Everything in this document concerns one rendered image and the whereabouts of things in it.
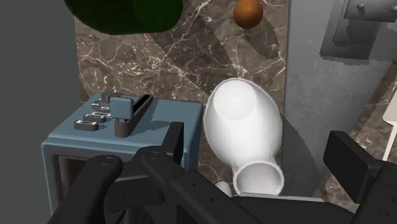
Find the white chair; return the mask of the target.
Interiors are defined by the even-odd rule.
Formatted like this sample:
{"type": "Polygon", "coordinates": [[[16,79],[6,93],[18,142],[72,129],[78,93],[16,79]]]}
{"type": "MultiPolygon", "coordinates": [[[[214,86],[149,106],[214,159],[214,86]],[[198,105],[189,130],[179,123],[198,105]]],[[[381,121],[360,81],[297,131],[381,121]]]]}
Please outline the white chair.
{"type": "Polygon", "coordinates": [[[387,161],[389,154],[391,152],[391,148],[393,146],[394,140],[397,135],[397,91],[395,91],[382,118],[386,123],[393,126],[392,131],[389,136],[389,140],[387,142],[385,152],[382,157],[383,161],[387,161]]]}

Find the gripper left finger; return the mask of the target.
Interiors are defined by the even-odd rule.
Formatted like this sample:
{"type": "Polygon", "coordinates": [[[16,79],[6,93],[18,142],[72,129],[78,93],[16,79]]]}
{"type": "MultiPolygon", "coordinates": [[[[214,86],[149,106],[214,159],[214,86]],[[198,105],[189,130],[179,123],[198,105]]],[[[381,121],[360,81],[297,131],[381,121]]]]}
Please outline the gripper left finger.
{"type": "Polygon", "coordinates": [[[157,210],[156,224],[261,224],[197,171],[176,160],[184,125],[172,122],[161,146],[123,163],[116,155],[87,161],[47,224],[120,224],[127,209],[157,210]]]}

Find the blue toaster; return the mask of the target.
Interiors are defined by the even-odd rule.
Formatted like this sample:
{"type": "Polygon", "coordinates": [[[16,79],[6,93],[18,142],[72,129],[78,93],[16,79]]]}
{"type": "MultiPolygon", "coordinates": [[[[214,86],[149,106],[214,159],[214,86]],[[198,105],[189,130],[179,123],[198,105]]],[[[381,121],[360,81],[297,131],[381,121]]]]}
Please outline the blue toaster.
{"type": "Polygon", "coordinates": [[[92,158],[97,155],[116,155],[124,162],[145,146],[160,145],[171,122],[184,123],[184,154],[181,166],[196,169],[198,166],[203,105],[193,101],[175,101],[155,98],[132,132],[131,136],[114,135],[114,121],[109,119],[95,131],[76,130],[74,123],[93,113],[92,103],[100,93],[56,127],[41,145],[45,165],[50,211],[54,212],[63,198],[58,156],[92,158]]]}

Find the grey chest of drawers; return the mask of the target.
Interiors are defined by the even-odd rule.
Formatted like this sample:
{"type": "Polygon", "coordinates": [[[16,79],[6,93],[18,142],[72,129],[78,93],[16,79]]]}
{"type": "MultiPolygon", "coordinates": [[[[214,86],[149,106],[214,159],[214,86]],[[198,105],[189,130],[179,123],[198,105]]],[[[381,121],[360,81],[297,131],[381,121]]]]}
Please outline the grey chest of drawers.
{"type": "Polygon", "coordinates": [[[319,55],[338,62],[393,60],[397,0],[328,0],[330,16],[319,55]]]}

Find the white vase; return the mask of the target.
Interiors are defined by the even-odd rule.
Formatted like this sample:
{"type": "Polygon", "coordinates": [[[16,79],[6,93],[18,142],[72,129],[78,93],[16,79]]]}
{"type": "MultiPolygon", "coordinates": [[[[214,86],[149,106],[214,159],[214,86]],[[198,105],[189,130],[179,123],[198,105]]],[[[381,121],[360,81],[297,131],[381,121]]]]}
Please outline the white vase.
{"type": "Polygon", "coordinates": [[[281,193],[284,175],[275,157],[282,119],[264,89],[243,78],[222,81],[208,98],[203,128],[214,154],[231,168],[236,194],[281,193]]]}

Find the dark green rounded vessel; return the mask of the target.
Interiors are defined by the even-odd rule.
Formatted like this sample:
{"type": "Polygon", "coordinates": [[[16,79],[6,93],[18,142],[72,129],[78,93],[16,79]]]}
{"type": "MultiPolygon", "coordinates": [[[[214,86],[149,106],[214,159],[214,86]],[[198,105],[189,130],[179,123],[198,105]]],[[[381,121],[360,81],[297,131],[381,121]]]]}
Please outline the dark green rounded vessel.
{"type": "Polygon", "coordinates": [[[183,0],[63,0],[82,23],[105,34],[165,32],[179,21],[183,0]]]}

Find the brown egg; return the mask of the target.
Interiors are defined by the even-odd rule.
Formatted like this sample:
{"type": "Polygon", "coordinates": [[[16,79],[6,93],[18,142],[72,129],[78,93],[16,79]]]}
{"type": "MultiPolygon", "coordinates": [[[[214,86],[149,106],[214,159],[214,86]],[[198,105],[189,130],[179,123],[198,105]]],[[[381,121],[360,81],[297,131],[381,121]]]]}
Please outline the brown egg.
{"type": "Polygon", "coordinates": [[[235,23],[243,29],[257,26],[263,17],[260,0],[239,0],[233,11],[235,23]]]}

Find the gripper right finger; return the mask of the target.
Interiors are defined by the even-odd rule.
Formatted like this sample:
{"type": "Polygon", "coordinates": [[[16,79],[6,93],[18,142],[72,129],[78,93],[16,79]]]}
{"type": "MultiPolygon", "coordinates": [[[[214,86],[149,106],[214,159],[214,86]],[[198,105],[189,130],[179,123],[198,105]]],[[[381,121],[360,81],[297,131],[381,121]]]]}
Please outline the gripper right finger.
{"type": "Polygon", "coordinates": [[[397,164],[378,160],[342,131],[331,131],[323,161],[353,202],[350,224],[397,224],[397,164]]]}

